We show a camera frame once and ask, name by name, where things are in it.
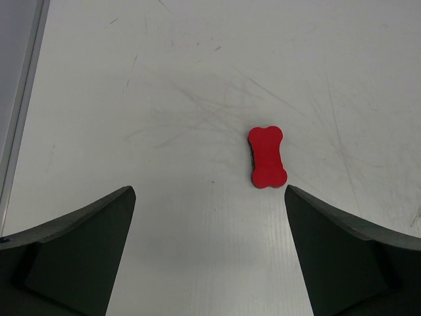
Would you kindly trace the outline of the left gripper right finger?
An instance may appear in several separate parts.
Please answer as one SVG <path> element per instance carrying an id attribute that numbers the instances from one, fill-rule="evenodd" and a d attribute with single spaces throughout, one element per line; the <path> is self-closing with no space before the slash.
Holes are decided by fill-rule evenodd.
<path id="1" fill-rule="evenodd" d="M 420 314 L 419 238 L 296 186 L 287 186 L 285 207 L 314 315 Z"/>

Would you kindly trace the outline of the red bone-shaped eraser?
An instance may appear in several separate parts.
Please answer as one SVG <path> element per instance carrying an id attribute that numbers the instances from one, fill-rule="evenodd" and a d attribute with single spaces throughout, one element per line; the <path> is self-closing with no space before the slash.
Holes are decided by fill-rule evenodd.
<path id="1" fill-rule="evenodd" d="M 254 127 L 247 140 L 252 154 L 251 180 L 258 189 L 280 188 L 287 182 L 280 146 L 284 138 L 277 126 Z"/>

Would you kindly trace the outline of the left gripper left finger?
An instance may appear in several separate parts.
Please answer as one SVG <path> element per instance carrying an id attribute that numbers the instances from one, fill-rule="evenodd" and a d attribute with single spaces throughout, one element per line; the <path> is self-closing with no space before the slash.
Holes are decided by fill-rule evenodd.
<path id="1" fill-rule="evenodd" d="M 122 187 L 1 238 L 2 315 L 105 315 L 136 194 Z"/>

